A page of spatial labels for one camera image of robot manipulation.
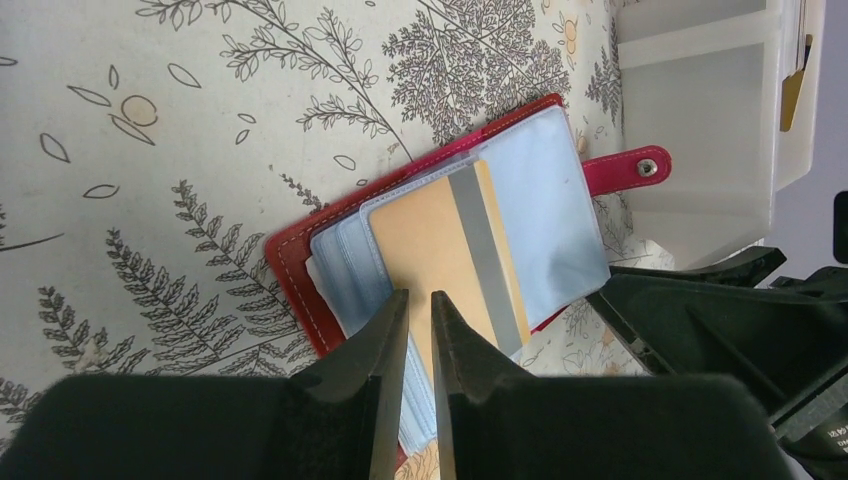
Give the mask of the brown credit card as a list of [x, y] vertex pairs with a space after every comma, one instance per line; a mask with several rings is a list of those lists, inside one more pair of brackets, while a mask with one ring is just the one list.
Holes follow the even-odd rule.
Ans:
[[444, 291], [465, 321], [507, 356], [530, 339], [527, 311], [489, 166], [462, 166], [365, 217], [394, 287], [410, 293], [411, 335], [433, 379], [431, 296]]

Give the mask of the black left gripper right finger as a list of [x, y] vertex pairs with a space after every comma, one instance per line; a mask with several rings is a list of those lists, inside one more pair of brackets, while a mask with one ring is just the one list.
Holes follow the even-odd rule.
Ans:
[[720, 375], [537, 377], [431, 297], [445, 479], [788, 479], [753, 396]]

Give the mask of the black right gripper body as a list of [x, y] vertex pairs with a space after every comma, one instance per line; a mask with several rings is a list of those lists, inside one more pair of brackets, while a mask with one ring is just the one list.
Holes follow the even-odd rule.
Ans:
[[802, 314], [812, 340], [802, 347], [805, 388], [781, 439], [814, 479], [847, 477], [847, 269], [823, 267], [805, 279], [781, 276], [770, 286], [813, 300]]

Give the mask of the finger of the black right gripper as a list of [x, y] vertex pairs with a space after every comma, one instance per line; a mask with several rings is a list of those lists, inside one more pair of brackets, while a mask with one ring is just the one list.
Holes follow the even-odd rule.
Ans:
[[641, 275], [736, 287], [756, 287], [787, 261], [779, 248], [751, 246], [715, 264], [690, 270], [612, 266], [612, 275]]
[[789, 424], [805, 380], [802, 314], [813, 300], [777, 288], [747, 288], [616, 275], [589, 304], [626, 348], [657, 375], [716, 374], [741, 382], [775, 424]]

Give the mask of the red leather card holder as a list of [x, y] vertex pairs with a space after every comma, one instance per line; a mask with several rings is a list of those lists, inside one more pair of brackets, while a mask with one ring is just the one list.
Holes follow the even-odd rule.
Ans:
[[399, 462], [436, 437], [431, 295], [443, 291], [509, 357], [610, 268], [596, 196], [672, 170], [657, 145], [579, 158], [550, 94], [369, 183], [274, 234], [264, 253], [319, 355], [409, 294]]

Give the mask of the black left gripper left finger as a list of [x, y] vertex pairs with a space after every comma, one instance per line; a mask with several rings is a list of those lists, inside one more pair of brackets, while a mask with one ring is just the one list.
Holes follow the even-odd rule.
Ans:
[[5, 479], [390, 479], [408, 294], [291, 377], [72, 376], [27, 415]]

